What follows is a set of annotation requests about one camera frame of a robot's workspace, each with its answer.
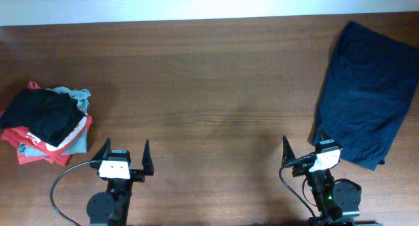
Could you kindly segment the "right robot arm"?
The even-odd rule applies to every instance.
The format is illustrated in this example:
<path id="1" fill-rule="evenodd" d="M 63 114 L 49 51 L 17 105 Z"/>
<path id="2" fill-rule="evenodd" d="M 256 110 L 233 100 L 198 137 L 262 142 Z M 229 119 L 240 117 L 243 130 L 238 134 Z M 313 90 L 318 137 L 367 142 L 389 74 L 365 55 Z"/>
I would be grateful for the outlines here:
<path id="1" fill-rule="evenodd" d="M 319 133 L 320 141 L 317 142 L 315 151 L 297 158 L 286 136 L 282 137 L 283 154 L 282 164 L 278 172 L 281 182 L 295 195 L 309 210 L 311 217 L 307 225 L 353 225 L 370 226 L 378 225 L 376 221 L 356 221 L 360 215 L 362 188 L 349 179 L 335 179 L 331 169 L 340 162 L 343 148 L 326 133 Z M 284 180 L 282 172 L 290 168 L 294 178 L 304 176 L 303 185 L 310 188 L 314 198 L 314 206 L 318 209 L 316 215 L 309 206 L 305 196 L 299 195 Z"/>

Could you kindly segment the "navy blue shorts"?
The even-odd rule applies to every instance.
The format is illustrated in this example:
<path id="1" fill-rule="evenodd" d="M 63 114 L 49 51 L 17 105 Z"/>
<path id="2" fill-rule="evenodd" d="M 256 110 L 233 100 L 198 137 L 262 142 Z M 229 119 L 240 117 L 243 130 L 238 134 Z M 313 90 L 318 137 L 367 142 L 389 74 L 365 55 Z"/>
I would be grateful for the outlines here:
<path id="1" fill-rule="evenodd" d="M 312 145 L 324 132 L 341 158 L 369 170 L 385 163 L 418 83 L 418 48 L 349 21 L 319 97 Z"/>

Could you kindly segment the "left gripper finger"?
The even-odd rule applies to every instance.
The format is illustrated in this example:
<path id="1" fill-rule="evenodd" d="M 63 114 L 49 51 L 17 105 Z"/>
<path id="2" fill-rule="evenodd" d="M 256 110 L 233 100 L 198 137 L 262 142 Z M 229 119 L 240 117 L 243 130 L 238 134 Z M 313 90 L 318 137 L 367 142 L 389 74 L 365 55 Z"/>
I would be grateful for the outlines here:
<path id="1" fill-rule="evenodd" d="M 101 149 L 92 157 L 91 161 L 107 160 L 111 148 L 111 139 L 107 138 Z"/>
<path id="2" fill-rule="evenodd" d="M 146 140 L 141 160 L 145 176 L 153 176 L 155 172 L 154 164 L 151 158 L 151 150 L 149 140 Z"/>

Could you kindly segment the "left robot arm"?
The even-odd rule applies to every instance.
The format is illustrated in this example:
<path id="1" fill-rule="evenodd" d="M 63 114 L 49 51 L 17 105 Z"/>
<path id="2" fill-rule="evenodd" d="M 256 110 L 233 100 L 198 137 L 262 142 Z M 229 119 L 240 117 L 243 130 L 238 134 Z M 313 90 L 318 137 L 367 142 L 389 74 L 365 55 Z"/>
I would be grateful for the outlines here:
<path id="1" fill-rule="evenodd" d="M 107 188 L 88 201 L 86 213 L 90 218 L 90 225 L 127 224 L 133 184 L 143 183 L 146 176 L 154 175 L 149 141 L 145 142 L 143 150 L 143 168 L 131 169 L 130 163 L 130 152 L 111 149 L 109 138 L 92 158 L 90 167 L 96 169 L 98 177 L 107 182 Z"/>

